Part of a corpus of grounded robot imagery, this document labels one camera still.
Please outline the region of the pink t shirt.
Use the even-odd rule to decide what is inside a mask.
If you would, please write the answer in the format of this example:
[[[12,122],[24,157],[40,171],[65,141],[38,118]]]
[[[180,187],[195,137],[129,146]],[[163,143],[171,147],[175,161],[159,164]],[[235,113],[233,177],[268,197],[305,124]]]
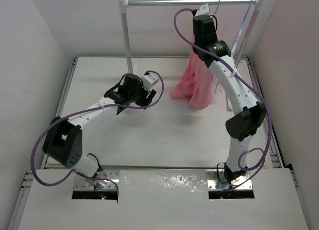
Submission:
[[[197,110],[205,109],[213,99],[213,80],[214,74],[192,50],[185,73],[174,91],[170,93],[170,97],[188,98],[189,106]]]

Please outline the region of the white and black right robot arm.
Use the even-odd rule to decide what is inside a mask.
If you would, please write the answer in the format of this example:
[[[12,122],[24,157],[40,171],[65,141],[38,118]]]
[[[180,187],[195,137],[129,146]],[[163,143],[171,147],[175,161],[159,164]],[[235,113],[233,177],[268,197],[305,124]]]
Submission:
[[[234,115],[225,123],[230,148],[224,164],[224,177],[231,183],[246,174],[244,153],[248,152],[252,137],[266,116],[266,107],[240,81],[231,50],[226,42],[217,38],[213,17],[194,17],[193,33],[194,52],[217,77],[232,105]]]

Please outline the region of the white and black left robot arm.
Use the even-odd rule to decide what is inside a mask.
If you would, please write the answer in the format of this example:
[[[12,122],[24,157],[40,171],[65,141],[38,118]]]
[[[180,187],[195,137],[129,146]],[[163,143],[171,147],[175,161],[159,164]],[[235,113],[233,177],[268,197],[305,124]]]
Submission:
[[[158,80],[151,72],[142,77],[127,73],[84,113],[65,120],[56,117],[46,135],[42,147],[44,153],[69,169],[94,177],[100,167],[83,153],[83,135],[104,120],[120,114],[132,103],[149,106],[156,94],[153,86]]]

